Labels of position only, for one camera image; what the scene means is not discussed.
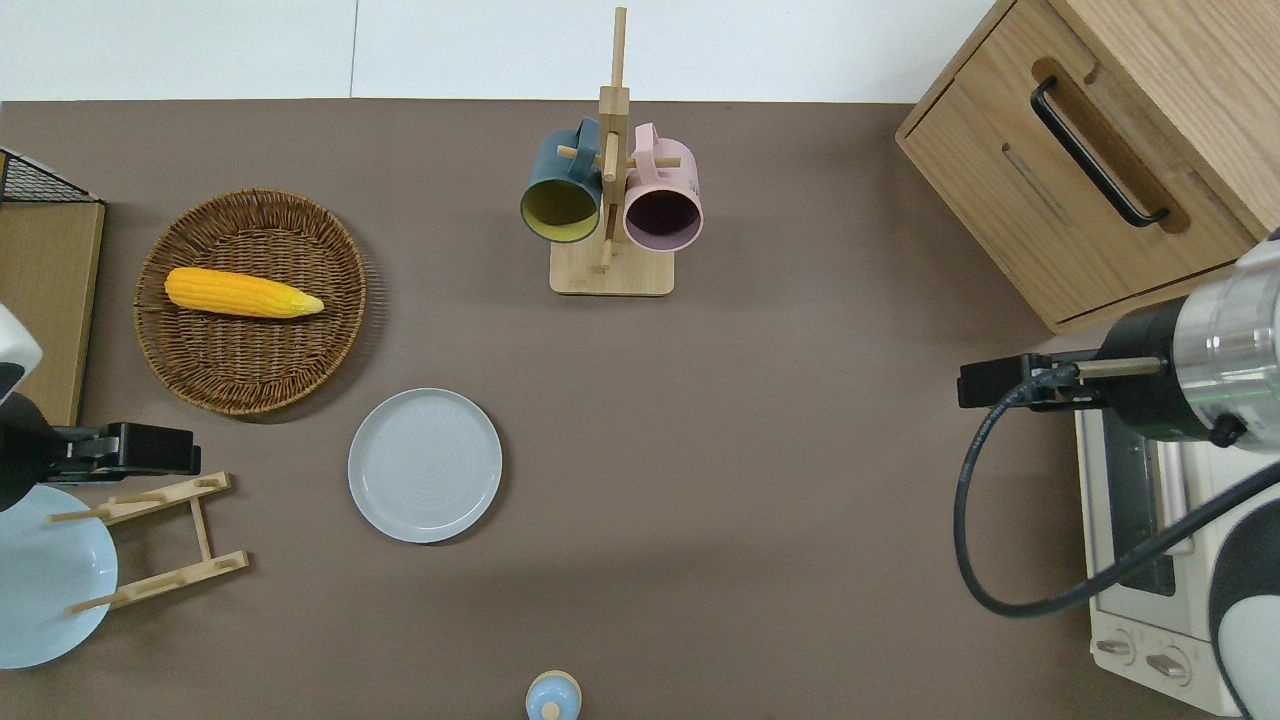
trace white wall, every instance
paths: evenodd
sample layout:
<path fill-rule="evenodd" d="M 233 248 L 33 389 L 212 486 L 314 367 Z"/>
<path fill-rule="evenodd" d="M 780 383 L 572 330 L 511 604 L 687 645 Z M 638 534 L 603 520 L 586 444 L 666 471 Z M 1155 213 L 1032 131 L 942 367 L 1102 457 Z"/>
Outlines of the white wall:
<path fill-rule="evenodd" d="M 631 0 L 637 100 L 913 102 L 992 0 Z M 0 0 L 0 100 L 594 99 L 614 0 Z"/>

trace wire rack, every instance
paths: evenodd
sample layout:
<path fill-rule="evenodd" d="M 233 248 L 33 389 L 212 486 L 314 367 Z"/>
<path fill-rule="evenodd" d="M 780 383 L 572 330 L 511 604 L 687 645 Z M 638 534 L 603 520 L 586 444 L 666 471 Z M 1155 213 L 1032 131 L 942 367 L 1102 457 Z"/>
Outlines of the wire rack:
<path fill-rule="evenodd" d="M 3 202 L 102 202 L 93 193 L 77 187 L 32 160 L 0 147 L 4 155 L 0 170 Z"/>

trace white plate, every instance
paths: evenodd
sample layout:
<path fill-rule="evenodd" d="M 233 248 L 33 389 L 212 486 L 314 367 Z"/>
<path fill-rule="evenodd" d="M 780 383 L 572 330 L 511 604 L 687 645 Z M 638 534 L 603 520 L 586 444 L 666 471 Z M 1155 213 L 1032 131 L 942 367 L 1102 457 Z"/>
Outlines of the white plate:
<path fill-rule="evenodd" d="M 466 397 L 408 389 L 360 424 L 347 479 L 375 528 L 406 542 L 439 542 L 489 509 L 502 479 L 502 446 L 489 416 Z"/>

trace mug handle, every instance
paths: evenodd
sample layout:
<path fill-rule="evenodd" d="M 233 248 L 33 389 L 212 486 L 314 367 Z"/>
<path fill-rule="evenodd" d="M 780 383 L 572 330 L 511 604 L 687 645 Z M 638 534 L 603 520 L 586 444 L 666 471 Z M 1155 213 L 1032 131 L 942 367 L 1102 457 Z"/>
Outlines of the mug handle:
<path fill-rule="evenodd" d="M 654 146 L 658 145 L 658 128 L 653 123 L 636 126 L 636 170 L 640 173 L 640 182 L 652 184 L 658 182 L 658 164 L 653 159 Z"/>
<path fill-rule="evenodd" d="M 586 179 L 595 169 L 595 156 L 600 152 L 600 123 L 595 118 L 582 118 L 577 124 L 577 156 L 568 167 L 568 174 Z"/>

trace mug rack base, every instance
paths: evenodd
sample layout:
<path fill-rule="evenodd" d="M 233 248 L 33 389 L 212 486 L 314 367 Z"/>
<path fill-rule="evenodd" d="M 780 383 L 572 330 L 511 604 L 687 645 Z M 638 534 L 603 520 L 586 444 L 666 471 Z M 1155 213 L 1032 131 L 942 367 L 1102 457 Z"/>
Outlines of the mug rack base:
<path fill-rule="evenodd" d="M 604 265 L 605 224 L 581 242 L 552 245 L 552 290 L 561 295 L 662 297 L 676 288 L 675 252 L 609 242 L 611 258 Z"/>

